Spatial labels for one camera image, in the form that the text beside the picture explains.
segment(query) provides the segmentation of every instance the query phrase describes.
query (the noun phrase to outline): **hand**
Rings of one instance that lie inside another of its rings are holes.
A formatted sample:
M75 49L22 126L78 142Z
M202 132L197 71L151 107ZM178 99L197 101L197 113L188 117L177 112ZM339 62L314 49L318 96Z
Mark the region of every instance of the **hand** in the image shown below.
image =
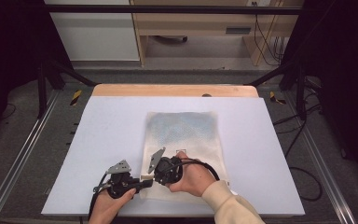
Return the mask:
M177 157L185 161L188 156L180 151L176 154ZM207 168L199 164L186 164L183 166L182 178L174 184L167 184L171 192L184 191L194 196L200 197L202 193L213 183L213 175Z
M91 217L89 218L90 224L103 224L111 223L113 218L118 213L118 210L127 202L129 202L136 189L130 189L118 199L113 199L109 196L107 190L103 190L94 204Z

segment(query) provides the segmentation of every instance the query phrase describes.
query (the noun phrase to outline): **beige sleeve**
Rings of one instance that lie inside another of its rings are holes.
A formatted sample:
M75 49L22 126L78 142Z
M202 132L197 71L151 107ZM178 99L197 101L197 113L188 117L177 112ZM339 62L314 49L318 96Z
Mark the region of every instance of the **beige sleeve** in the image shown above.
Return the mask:
M209 186L202 199L212 207L216 224L264 223L252 205L241 196L232 194L223 180Z

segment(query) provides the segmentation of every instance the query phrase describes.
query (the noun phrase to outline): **person's left hand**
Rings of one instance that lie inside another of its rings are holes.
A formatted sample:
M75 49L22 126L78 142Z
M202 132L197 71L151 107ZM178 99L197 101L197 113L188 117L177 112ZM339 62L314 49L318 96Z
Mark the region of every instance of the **person's left hand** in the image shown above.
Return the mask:
M118 210L127 202L129 202L136 189L130 189L118 199L113 199L109 196L107 190L103 190L94 204L89 224L108 224L118 213Z

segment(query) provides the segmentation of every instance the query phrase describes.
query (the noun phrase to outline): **cloth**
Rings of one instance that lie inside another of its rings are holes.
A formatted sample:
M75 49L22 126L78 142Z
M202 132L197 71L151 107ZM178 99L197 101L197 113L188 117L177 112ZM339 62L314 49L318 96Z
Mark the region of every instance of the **cloth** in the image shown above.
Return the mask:
M141 179L153 175L147 173L150 158L166 147L163 157L171 158L183 150L189 158L211 165L219 178L228 182L216 117L214 112L148 113ZM140 195L141 198L205 204L199 197L186 192L171 193L156 182L152 188L141 190Z
M202 194L202 199L214 211L216 224L261 224L264 221L252 205L239 195L234 195L225 181L216 181Z

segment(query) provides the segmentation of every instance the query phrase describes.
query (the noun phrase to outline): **white table surface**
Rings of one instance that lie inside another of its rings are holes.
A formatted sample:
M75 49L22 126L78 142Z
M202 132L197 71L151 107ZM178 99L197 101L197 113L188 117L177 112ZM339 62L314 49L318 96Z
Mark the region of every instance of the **white table surface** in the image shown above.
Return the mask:
M92 189L125 159L141 173L148 112L217 113L230 187L261 216L301 216L302 203L262 98L91 96L42 214L86 216ZM211 217L208 205L140 199L123 217Z

